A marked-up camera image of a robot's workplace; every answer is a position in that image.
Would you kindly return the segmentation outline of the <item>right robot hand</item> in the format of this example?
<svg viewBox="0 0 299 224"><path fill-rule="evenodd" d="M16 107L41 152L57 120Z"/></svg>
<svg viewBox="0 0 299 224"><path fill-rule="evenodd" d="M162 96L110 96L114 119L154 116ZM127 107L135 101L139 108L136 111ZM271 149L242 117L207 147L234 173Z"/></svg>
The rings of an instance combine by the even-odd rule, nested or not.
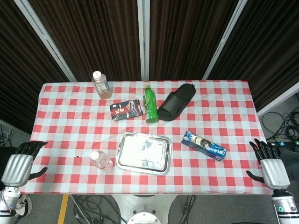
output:
<svg viewBox="0 0 299 224"><path fill-rule="evenodd" d="M264 183L271 190L286 189L290 186L290 180L283 161L270 143L254 139L249 143L254 150L261 167L262 176L256 176L249 170L247 175L260 183Z"/></svg>

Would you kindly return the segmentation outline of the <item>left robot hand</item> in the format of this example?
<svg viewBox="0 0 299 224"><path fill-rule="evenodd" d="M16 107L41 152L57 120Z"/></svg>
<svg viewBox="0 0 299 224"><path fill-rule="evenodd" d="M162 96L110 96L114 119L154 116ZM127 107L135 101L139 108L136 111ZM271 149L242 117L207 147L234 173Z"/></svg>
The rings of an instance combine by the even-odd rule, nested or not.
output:
<svg viewBox="0 0 299 224"><path fill-rule="evenodd" d="M5 147L0 154L1 184L10 187L22 187L29 180L42 176L47 167L31 173L33 162L40 149L47 145L44 141L29 141L18 147Z"/></svg>

